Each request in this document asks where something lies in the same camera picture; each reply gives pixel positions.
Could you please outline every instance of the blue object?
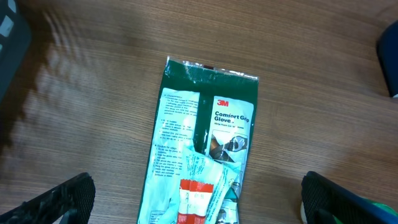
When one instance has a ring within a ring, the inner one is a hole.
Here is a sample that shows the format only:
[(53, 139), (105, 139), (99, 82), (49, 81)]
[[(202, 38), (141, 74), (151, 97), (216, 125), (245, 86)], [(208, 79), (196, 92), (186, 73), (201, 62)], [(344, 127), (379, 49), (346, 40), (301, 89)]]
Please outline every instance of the blue object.
[(0, 0), (0, 101), (32, 39), (15, 0)]
[(377, 43), (377, 56), (390, 96), (398, 97), (398, 21), (389, 26)]

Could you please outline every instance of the wood grain surface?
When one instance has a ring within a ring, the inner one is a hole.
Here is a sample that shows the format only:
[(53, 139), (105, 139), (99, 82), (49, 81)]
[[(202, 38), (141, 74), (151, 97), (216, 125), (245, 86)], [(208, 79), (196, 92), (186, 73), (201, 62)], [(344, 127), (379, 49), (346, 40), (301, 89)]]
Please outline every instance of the wood grain surface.
[(398, 210), (398, 101), (376, 41), (395, 0), (25, 0), (0, 105), (0, 213), (79, 174), (90, 223), (135, 223), (166, 57), (260, 77), (241, 223), (299, 223), (314, 170)]

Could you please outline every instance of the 3m logo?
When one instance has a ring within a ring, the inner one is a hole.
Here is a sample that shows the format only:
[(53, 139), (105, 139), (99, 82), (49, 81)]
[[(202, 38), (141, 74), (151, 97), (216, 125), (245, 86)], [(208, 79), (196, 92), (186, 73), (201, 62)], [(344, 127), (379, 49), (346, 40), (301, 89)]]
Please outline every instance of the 3m logo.
[(225, 100), (218, 100), (217, 105), (220, 105), (220, 106), (228, 106), (228, 101), (225, 101)]

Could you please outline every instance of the product package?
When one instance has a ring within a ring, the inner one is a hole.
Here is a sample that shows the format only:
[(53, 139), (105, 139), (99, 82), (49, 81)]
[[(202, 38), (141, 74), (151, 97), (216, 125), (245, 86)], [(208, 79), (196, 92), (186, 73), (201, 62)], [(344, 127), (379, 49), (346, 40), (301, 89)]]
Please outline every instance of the product package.
[[(257, 77), (167, 59), (138, 224), (188, 224), (189, 217), (215, 224), (222, 206), (231, 208), (225, 220), (238, 222), (236, 202), (254, 131), (257, 90)], [(197, 186), (207, 187), (201, 191)], [(211, 193), (203, 191), (209, 186)], [(208, 206), (196, 206), (208, 198), (191, 201), (190, 194), (210, 195)]]

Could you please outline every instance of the green plastic package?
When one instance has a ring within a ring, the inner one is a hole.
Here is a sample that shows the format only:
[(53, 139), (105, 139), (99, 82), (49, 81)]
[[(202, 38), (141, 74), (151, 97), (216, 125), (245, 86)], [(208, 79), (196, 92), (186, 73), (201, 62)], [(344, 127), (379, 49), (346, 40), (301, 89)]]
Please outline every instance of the green plastic package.
[(216, 198), (218, 210), (209, 208), (206, 216), (223, 218), (218, 215), (223, 200), (238, 201), (252, 143), (258, 83), (258, 77), (252, 75), (168, 57), (159, 90), (138, 224), (177, 223), (162, 220), (170, 213), (178, 213), (172, 198), (178, 194), (184, 172), (184, 150), (203, 154), (210, 158), (206, 164), (217, 162), (229, 172), (200, 175), (210, 179), (212, 175), (234, 177), (225, 180), (228, 192)]

